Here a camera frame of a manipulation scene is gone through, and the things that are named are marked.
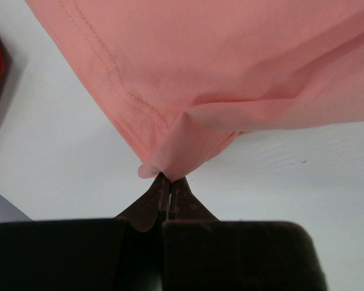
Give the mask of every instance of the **white surface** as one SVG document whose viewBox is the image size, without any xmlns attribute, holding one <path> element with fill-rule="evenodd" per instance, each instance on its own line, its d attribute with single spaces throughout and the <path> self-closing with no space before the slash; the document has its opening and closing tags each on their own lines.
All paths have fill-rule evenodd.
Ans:
<svg viewBox="0 0 364 291">
<path fill-rule="evenodd" d="M 0 37 L 0 194 L 33 219 L 122 211 L 139 160 L 24 2 L 0 1 Z M 364 123 L 243 136 L 189 181 L 220 219 L 301 224 L 331 290 L 364 290 Z"/>
</svg>

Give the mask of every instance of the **stitching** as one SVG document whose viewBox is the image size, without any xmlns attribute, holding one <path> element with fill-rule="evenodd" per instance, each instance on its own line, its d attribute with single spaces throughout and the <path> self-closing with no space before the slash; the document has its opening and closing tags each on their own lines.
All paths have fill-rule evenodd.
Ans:
<svg viewBox="0 0 364 291">
<path fill-rule="evenodd" d="M 144 100 L 140 99 L 139 97 L 133 95 L 131 92 L 129 92 L 126 89 L 126 86 L 123 83 L 123 80 L 121 79 L 121 75 L 120 75 L 120 70 L 119 67 L 117 65 L 116 60 L 113 58 L 112 54 L 110 53 L 110 51 L 108 50 L 108 48 L 105 46 L 105 44 L 103 43 L 103 41 L 99 38 L 99 36 L 97 35 L 96 31 L 93 29 L 93 27 L 90 25 L 90 23 L 88 22 L 88 20 L 85 18 L 85 16 L 82 14 L 81 10 L 79 9 L 79 7 L 77 6 L 77 3 L 72 0 L 76 10 L 78 11 L 79 15 L 81 16 L 81 18 L 86 22 L 86 24 L 88 25 L 89 29 L 93 32 L 93 34 L 95 35 L 95 37 L 97 38 L 97 40 L 99 41 L 99 43 L 104 47 L 105 51 L 108 53 L 109 57 L 111 58 L 111 60 L 113 61 L 113 63 L 115 64 L 116 70 L 117 70 L 117 75 L 119 77 L 119 81 L 121 86 L 123 87 L 124 91 L 131 97 L 133 97 L 134 99 L 142 102 L 144 105 L 148 106 L 148 108 L 150 108 L 151 110 L 153 110 L 165 123 L 165 125 L 167 126 L 167 122 L 166 120 L 163 118 L 163 116 L 160 114 L 160 112 L 158 110 L 156 110 L 155 108 L 153 108 L 150 104 L 148 104 L 147 102 L 145 102 Z"/>
<path fill-rule="evenodd" d="M 104 64 L 104 66 L 105 66 L 105 68 L 106 68 L 106 70 L 107 70 L 107 73 L 108 73 L 108 77 L 109 77 L 109 81 L 110 81 L 110 84 L 112 85 L 112 88 L 113 88 L 113 91 L 115 91 L 115 93 L 117 94 L 117 96 L 119 96 L 120 97 L 120 99 L 124 102 L 124 103 L 126 103 L 126 104 L 128 104 L 129 106 L 131 106 L 131 107 L 133 107 L 133 108 L 135 108 L 135 109 L 137 109 L 137 110 L 139 110 L 142 114 L 144 114 L 144 115 L 146 115 L 151 121 L 152 121 L 152 123 L 157 127 L 157 129 L 159 130 L 159 132 L 160 132 L 160 134 L 162 135 L 162 136 L 164 136 L 163 135 L 163 133 L 162 133 L 162 131 L 161 131 L 161 129 L 160 129 L 160 127 L 158 126 L 158 124 L 146 113 L 146 112 L 144 112 L 143 110 L 141 110 L 140 108 L 138 108 L 138 107 L 135 107 L 134 105 L 132 105 L 131 103 L 128 103 L 124 98 L 122 98 L 121 96 L 120 96 L 120 94 L 117 92 L 117 90 L 116 90 L 116 88 L 115 88 L 115 86 L 114 86 L 114 84 L 113 84 L 113 81 L 112 81 L 112 77 L 111 77 L 111 75 L 110 75 L 110 71 L 109 71 L 109 69 L 108 69 L 108 67 L 107 67 L 107 65 L 106 65 L 106 63 L 104 62 L 104 60 L 102 59 L 102 57 L 100 56 L 100 54 L 95 50 L 95 48 L 91 45 L 91 43 L 90 43 L 90 41 L 89 41 L 89 39 L 87 38 L 87 36 L 83 33 L 83 31 L 78 27 L 78 25 L 74 22 L 74 20 L 73 20 L 73 18 L 70 16 L 70 14 L 69 14 L 69 12 L 67 11 L 67 9 L 66 9 L 66 7 L 63 5 L 63 3 L 61 2 L 61 0 L 58 0 L 58 2 L 59 2 L 59 4 L 60 4 L 60 6 L 64 9 L 64 11 L 66 12 L 66 14 L 67 14 L 67 16 L 69 17 L 69 19 L 73 22 L 73 24 L 74 24 L 74 26 L 79 30 L 79 32 L 85 37 L 85 39 L 86 39 L 86 41 L 88 42 L 88 44 L 90 45 L 90 47 L 92 48 L 92 50 L 94 51 L 94 53 L 99 57 L 99 59 L 100 59 L 100 61 Z M 112 55 L 110 54 L 110 52 L 108 51 L 108 49 L 106 49 L 107 50 L 107 52 L 108 52 L 108 54 L 109 54 L 109 56 L 112 58 Z M 120 80 L 120 83 L 121 83 L 121 86 L 122 86 L 122 88 L 125 90 L 125 92 L 129 95 L 129 96 L 131 96 L 131 97 L 133 97 L 133 98 L 135 98 L 135 99 L 137 99 L 137 100 L 139 100 L 139 101 L 141 101 L 143 104 L 145 104 L 145 105 L 147 105 L 147 106 L 149 106 L 149 108 L 150 109 L 152 109 L 153 111 L 155 111 L 157 114 L 158 114 L 158 116 L 160 116 L 160 118 L 165 122 L 165 125 L 167 126 L 167 123 L 166 123 L 166 121 L 165 121 L 165 119 L 163 118 L 163 116 L 161 116 L 160 115 L 160 113 L 159 112 L 157 112 L 153 107 L 151 107 L 148 103 L 146 103 L 146 102 L 144 102 L 143 100 L 141 100 L 140 98 L 137 98 L 136 96 L 133 96 L 133 94 L 131 94 L 131 93 L 129 93 L 128 91 L 127 91 L 127 89 L 125 88 L 125 86 L 123 85 L 123 83 L 121 82 L 121 77 L 120 77 L 120 72 L 119 72 L 119 69 L 118 69 L 118 67 L 117 67 L 117 64 L 116 64 L 116 61 L 112 58 L 112 60 L 113 60 L 113 62 L 114 62 L 114 64 L 115 64 L 115 66 L 116 66 L 116 69 L 117 69 L 117 72 L 118 72 L 118 76 L 119 76 L 119 80 Z"/>
</svg>

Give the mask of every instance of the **gray floor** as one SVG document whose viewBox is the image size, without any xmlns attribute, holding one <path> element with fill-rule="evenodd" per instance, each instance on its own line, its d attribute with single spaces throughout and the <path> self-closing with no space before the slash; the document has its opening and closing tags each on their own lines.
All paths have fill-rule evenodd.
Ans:
<svg viewBox="0 0 364 291">
<path fill-rule="evenodd" d="M 31 219 L 0 195 L 0 222 L 30 221 Z"/>
</svg>

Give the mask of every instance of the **pink cloth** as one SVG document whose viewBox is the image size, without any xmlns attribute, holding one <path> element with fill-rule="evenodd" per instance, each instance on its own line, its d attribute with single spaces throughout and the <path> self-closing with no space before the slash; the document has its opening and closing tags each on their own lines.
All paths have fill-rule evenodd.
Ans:
<svg viewBox="0 0 364 291">
<path fill-rule="evenodd" d="M 244 132 L 364 121 L 364 0 L 27 2 L 142 177 Z"/>
</svg>

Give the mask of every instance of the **white table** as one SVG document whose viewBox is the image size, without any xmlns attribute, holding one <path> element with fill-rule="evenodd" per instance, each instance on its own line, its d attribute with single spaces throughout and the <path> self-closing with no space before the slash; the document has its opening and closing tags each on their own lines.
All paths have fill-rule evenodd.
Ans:
<svg viewBox="0 0 364 291">
<path fill-rule="evenodd" d="M 151 183 L 133 151 L 25 2 L 0 1 L 0 37 L 0 194 L 32 219 L 122 211 Z M 188 180 L 220 219 L 301 224 L 331 290 L 364 290 L 364 123 L 246 135 Z"/>
</svg>

